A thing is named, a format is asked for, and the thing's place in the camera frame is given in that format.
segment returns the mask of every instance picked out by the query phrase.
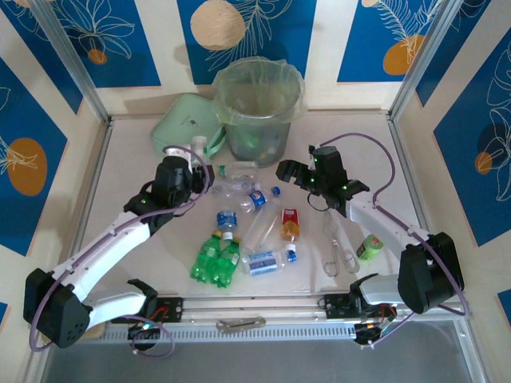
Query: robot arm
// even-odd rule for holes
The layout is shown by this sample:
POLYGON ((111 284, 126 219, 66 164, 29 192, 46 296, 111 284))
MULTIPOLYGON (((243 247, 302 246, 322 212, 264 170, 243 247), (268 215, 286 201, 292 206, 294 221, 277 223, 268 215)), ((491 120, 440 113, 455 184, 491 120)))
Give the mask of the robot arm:
POLYGON ((26 279, 23 318, 33 323, 36 310, 52 286, 60 281, 45 304, 37 329, 61 348, 69 347, 90 327, 123 315, 150 317, 156 309, 157 292, 133 279, 115 291, 91 290, 109 270, 173 218, 173 213, 147 213, 179 207, 192 192, 204 188, 206 172, 210 187, 211 167, 190 171, 189 156, 166 156, 156 169, 155 180, 144 185, 100 236, 73 257, 46 273, 36 269, 26 279))
POLYGON ((431 235, 380 207, 365 184, 348 179, 335 147, 311 146, 309 153, 314 167, 294 160, 281 161, 277 177, 285 182, 294 177, 294 184, 322 196, 329 208, 369 229, 400 261, 398 275, 374 274, 354 283, 351 298, 361 299, 365 306, 402 302, 422 314, 454 296, 454 288, 422 242, 434 249, 464 288, 454 242, 447 234, 431 235))

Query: gray floor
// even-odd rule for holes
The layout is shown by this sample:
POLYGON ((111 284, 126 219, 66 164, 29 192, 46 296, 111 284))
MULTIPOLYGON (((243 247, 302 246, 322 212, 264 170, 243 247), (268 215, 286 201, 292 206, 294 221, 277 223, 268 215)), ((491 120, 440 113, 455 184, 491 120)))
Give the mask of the gray floor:
POLYGON ((466 383, 470 376, 451 322, 411 322, 363 351, 353 341, 177 344, 171 357, 154 360, 128 345, 75 345, 52 352, 43 381, 466 383))

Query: white floor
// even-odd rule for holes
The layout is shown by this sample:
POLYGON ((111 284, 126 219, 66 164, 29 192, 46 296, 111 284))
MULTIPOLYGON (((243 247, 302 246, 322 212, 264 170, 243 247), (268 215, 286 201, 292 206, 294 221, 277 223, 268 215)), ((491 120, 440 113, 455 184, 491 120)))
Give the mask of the white floor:
MULTIPOLYGON (((142 184, 153 179, 160 156, 150 139, 150 132, 158 119, 115 120, 105 163, 97 185, 93 206, 85 231, 84 245, 99 235, 117 215, 130 197, 136 195, 142 184)), ((381 204, 397 212, 402 218, 417 224, 411 198, 396 156, 385 116, 382 114, 343 114, 339 112, 310 113, 291 126, 284 159, 308 163, 307 146, 317 144, 344 132, 364 132, 382 141, 397 164, 394 183, 381 197, 381 204)), ((390 177, 390 165, 384 153, 375 144, 363 138, 346 138, 336 143, 341 152, 348 176, 361 180, 371 191, 376 191, 390 177)), ((213 158, 214 164, 232 161, 227 145, 213 158)), ((231 286, 218 289, 211 284, 198 283, 188 273, 195 262, 200 245, 215 229, 216 202, 206 195, 184 217, 176 218, 149 241, 129 253, 98 285, 98 289, 112 288, 131 278, 139 278, 157 289, 160 294, 192 296, 263 296, 295 295, 326 290, 347 290, 357 279, 348 274, 339 260, 337 278, 323 272, 323 263, 331 260, 331 241, 323 230, 323 213, 307 205, 307 193, 293 184, 278 181, 276 165, 262 169, 263 185, 279 186, 285 207, 296 207, 300 212, 302 236, 298 243, 298 261, 281 271, 250 277, 237 270, 231 286)), ((324 206, 321 199, 314 202, 324 206)), ((241 215, 236 235, 243 236, 253 215, 241 215)), ((370 234, 356 223, 339 216, 343 233, 339 233, 345 251, 353 251, 370 234)), ((267 245, 281 248, 279 225, 275 225, 267 245)), ((371 272, 394 274, 398 271, 396 258, 383 251, 374 261, 363 263, 358 277, 371 272)))

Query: clear trash bin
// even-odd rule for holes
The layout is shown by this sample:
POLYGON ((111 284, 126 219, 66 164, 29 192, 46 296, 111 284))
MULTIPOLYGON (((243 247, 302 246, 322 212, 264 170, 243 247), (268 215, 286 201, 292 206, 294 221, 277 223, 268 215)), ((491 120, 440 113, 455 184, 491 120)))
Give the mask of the clear trash bin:
POLYGON ((286 149, 291 122, 307 110, 302 75, 285 60, 247 57, 218 72, 212 109, 237 160, 267 167, 286 149))

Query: metal tongs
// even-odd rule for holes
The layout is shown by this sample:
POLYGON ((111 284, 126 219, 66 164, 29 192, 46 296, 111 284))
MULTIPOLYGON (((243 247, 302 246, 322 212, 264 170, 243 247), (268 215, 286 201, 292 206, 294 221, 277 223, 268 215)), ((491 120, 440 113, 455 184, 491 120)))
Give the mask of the metal tongs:
POLYGON ((323 264, 323 271, 330 278, 337 277, 337 275, 339 275, 338 257, 340 256, 340 258, 343 260, 346 271, 350 274, 357 273, 360 270, 360 265, 358 264, 357 257, 353 254, 348 254, 346 251, 343 251, 340 248, 339 241, 337 239, 339 226, 332 218, 330 210, 325 211, 323 218, 324 231, 330 236, 332 241, 332 257, 334 259, 333 261, 328 261, 323 264))

